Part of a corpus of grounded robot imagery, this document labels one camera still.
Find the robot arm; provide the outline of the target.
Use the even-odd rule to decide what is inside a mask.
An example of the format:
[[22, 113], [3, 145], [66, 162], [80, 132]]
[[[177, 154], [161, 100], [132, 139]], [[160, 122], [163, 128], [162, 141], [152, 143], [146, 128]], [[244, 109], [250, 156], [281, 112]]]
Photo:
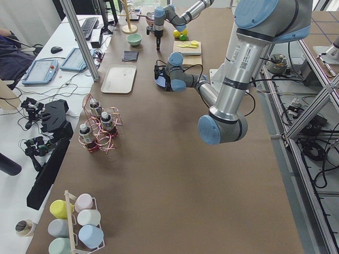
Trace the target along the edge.
[[271, 44], [297, 41], [310, 32], [312, 1], [240, 1], [225, 62], [219, 67], [215, 89], [206, 76], [188, 74], [183, 56], [173, 52], [163, 66], [154, 67], [154, 79], [175, 92], [194, 88], [209, 106], [198, 129], [207, 144], [235, 142], [247, 132], [245, 116], [238, 110], [249, 89], [264, 49]]
[[166, 5], [165, 7], [156, 7], [154, 10], [153, 25], [154, 35], [156, 37], [156, 50], [160, 50], [165, 20], [172, 24], [178, 31], [183, 31], [189, 22], [198, 17], [203, 10], [210, 7], [213, 3], [214, 0], [197, 1], [180, 16], [177, 15], [175, 7], [172, 4]]

